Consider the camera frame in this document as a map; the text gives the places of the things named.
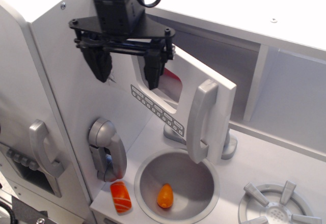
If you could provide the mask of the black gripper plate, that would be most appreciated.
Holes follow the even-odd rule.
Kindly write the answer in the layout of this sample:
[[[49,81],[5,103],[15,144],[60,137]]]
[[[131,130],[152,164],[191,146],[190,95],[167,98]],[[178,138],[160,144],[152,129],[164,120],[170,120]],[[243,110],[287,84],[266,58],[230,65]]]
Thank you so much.
[[[152,20],[141,0],[94,0],[96,15],[75,18],[69,27],[95,77],[106,82],[112,71],[111,52],[143,56],[149,90],[158,88],[165,63],[172,60],[175,31]]]

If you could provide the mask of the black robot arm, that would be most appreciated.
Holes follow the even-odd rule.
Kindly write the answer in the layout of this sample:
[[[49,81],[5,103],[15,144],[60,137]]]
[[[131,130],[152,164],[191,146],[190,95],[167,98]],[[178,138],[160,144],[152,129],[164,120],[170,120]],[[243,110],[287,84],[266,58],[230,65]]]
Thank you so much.
[[[93,0],[96,16],[73,19],[76,47],[95,77],[106,82],[112,70],[111,53],[142,56],[144,76],[150,90],[156,89],[165,64],[175,55],[175,30],[148,17],[145,0]]]

